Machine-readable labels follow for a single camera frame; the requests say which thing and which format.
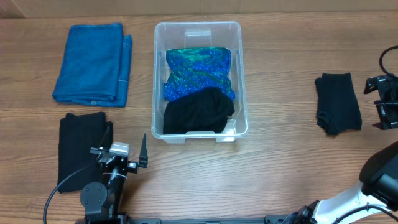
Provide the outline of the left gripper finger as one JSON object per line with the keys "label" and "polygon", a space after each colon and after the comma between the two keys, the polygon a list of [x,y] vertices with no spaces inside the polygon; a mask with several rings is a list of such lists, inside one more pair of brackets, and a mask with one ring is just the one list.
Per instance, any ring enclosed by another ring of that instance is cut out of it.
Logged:
{"label": "left gripper finger", "polygon": [[147,146],[146,146],[147,134],[144,133],[142,138],[141,150],[139,154],[139,163],[138,166],[140,168],[147,168],[148,165],[148,154],[147,154]]}
{"label": "left gripper finger", "polygon": [[103,135],[103,137],[102,137],[102,139],[100,141],[100,144],[99,144],[98,148],[103,147],[103,143],[104,143],[104,141],[106,140],[106,138],[108,136],[109,129],[110,129],[109,126],[107,126],[106,131],[104,132],[104,135]]}

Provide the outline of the black cloth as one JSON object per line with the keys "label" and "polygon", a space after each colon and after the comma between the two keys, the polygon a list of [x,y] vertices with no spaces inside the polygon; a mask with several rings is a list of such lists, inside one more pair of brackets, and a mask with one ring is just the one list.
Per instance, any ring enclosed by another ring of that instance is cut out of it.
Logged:
{"label": "black cloth", "polygon": [[318,93],[317,125],[328,135],[360,130],[362,118],[350,73],[323,73],[315,80]]}
{"label": "black cloth", "polygon": [[219,88],[205,88],[167,104],[163,133],[213,131],[218,134],[224,130],[234,112],[233,100]]}
{"label": "black cloth", "polygon": [[81,190],[90,182],[101,181],[102,171],[90,154],[91,147],[98,147],[109,126],[109,133],[103,146],[113,142],[113,123],[106,120],[106,113],[86,115],[67,113],[60,120],[58,144],[59,193]]}

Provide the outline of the shiny blue sequin cloth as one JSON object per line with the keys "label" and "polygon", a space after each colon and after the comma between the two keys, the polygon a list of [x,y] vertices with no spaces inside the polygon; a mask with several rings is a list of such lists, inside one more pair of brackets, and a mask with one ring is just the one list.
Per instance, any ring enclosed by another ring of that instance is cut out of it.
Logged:
{"label": "shiny blue sequin cloth", "polygon": [[205,88],[219,88],[235,99],[229,72],[231,51],[225,47],[169,49],[166,62],[170,75],[164,84],[164,98],[169,102]]}

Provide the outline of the clear plastic storage bin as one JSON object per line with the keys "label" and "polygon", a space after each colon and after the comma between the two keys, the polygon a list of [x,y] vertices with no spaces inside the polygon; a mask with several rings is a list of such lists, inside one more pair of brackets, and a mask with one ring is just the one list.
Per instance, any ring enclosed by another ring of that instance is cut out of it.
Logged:
{"label": "clear plastic storage bin", "polygon": [[[223,132],[194,131],[186,134],[164,134],[164,84],[171,70],[166,51],[193,47],[225,47],[231,51],[229,79],[235,93],[235,112]],[[248,131],[248,107],[244,76],[241,26],[235,21],[161,22],[154,31],[154,75],[152,94],[152,135],[167,144],[183,144],[187,139],[214,138],[216,142],[233,142]]]}

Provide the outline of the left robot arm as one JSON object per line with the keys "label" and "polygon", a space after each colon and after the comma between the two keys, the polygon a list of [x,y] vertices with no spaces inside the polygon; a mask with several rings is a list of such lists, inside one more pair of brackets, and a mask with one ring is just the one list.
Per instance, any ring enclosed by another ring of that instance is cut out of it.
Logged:
{"label": "left robot arm", "polygon": [[127,175],[136,174],[148,165],[146,140],[147,136],[143,135],[138,161],[129,160],[127,143],[113,142],[109,147],[100,144],[90,149],[102,176],[101,181],[90,182],[81,190],[85,223],[132,223],[132,218],[119,208]]}

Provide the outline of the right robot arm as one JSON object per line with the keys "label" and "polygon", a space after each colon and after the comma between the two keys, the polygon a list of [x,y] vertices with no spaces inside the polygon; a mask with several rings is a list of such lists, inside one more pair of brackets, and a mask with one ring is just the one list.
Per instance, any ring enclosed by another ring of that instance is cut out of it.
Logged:
{"label": "right robot arm", "polygon": [[[361,130],[362,118],[350,73],[323,75],[315,80],[317,124],[329,135]],[[351,223],[371,212],[391,215],[397,210],[397,144],[371,156],[352,188],[328,200],[315,201],[285,218],[284,223]]]}

